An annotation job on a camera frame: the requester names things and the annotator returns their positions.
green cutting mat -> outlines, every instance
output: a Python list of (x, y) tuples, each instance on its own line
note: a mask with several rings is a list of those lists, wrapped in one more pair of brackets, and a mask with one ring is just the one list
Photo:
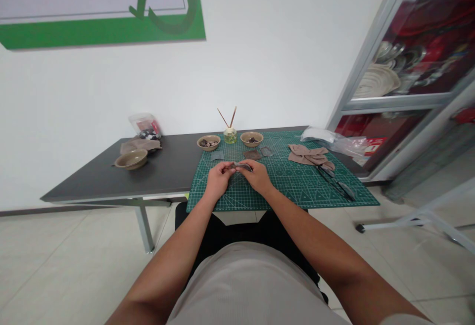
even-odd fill
[[(353, 190), (356, 196), (355, 202), (350, 202), (337, 193), (314, 166), (289, 161), (289, 144), (303, 144), (308, 149), (320, 147), (314, 141), (300, 142), (301, 134), (302, 131), (262, 133), (264, 140), (261, 145), (269, 146), (274, 156), (262, 156), (258, 162), (266, 165), (272, 184), (282, 194), (303, 209), (379, 205), (368, 189), (331, 152), (327, 154), (327, 158), (336, 166), (336, 179)], [(260, 153), (259, 147), (246, 147), (239, 136), (235, 144), (224, 143), (223, 135), (220, 135), (220, 138), (222, 142), (216, 151), (224, 152), (224, 160), (242, 161), (245, 159), (243, 152), (251, 149), (257, 149)], [(203, 196), (209, 170), (221, 162), (219, 159), (211, 161), (211, 153), (203, 152), (201, 156), (191, 184), (187, 212), (190, 212)], [(214, 211), (236, 210), (270, 210), (266, 200), (251, 187), (240, 173), (235, 173), (231, 177), (226, 193), (214, 208)]]

plastic bag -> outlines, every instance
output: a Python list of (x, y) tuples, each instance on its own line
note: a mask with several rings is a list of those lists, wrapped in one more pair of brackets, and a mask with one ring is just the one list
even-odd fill
[(318, 140), (318, 142), (333, 152), (343, 153), (350, 157), (364, 157), (368, 147), (366, 137), (345, 137), (318, 127), (309, 126), (300, 136), (301, 142)]

hand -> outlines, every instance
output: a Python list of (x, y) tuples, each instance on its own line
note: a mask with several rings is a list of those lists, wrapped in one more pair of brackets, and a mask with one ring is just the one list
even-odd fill
[(226, 192), (228, 180), (236, 172), (236, 169), (227, 169), (234, 162), (220, 162), (210, 169), (208, 183), (203, 198), (208, 198), (214, 204)]
[(271, 183), (271, 180), (269, 179), (269, 175), (267, 174), (267, 169), (264, 164), (258, 163), (252, 159), (246, 159), (240, 163), (247, 163), (251, 166), (253, 170), (252, 172), (242, 167), (236, 167), (236, 170), (245, 176), (249, 184), (251, 184), (256, 192), (263, 196), (265, 193), (275, 189)]

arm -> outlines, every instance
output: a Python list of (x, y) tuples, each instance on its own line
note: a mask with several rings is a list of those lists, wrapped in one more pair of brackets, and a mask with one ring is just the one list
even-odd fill
[(106, 325), (165, 324), (196, 259), (209, 218), (235, 169), (221, 162), (209, 171), (203, 198), (147, 264)]
[(361, 256), (271, 183), (266, 167), (244, 160), (237, 168), (272, 207), (298, 249), (337, 295), (355, 325), (377, 325), (393, 314), (426, 317), (392, 288)]

ceramic bowl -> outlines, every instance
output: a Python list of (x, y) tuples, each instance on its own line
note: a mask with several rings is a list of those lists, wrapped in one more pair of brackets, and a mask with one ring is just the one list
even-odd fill
[[(252, 137), (254, 137), (257, 140), (257, 142), (249, 143), (248, 141)], [(264, 139), (264, 136), (261, 135), (259, 132), (244, 132), (243, 134), (241, 134), (242, 143), (244, 143), (248, 147), (257, 147), (258, 145), (260, 145), (263, 139)]]
[[(202, 140), (206, 140), (207, 142), (217, 142), (218, 144), (217, 145), (214, 145), (212, 147), (201, 147), (199, 145), (199, 143), (202, 141)], [(198, 145), (198, 147), (200, 147), (202, 150), (205, 150), (207, 152), (210, 152), (212, 150), (215, 150), (216, 148), (218, 148), (219, 146), (219, 142), (221, 142), (221, 139), (219, 138), (219, 136), (216, 136), (216, 135), (207, 135), (207, 136), (203, 136), (203, 137), (200, 137), (200, 139), (198, 141), (196, 141), (196, 144)]]
[(127, 170), (137, 169), (147, 162), (147, 154), (148, 152), (145, 149), (136, 149), (122, 154), (115, 160), (114, 165), (117, 168), (125, 168)]

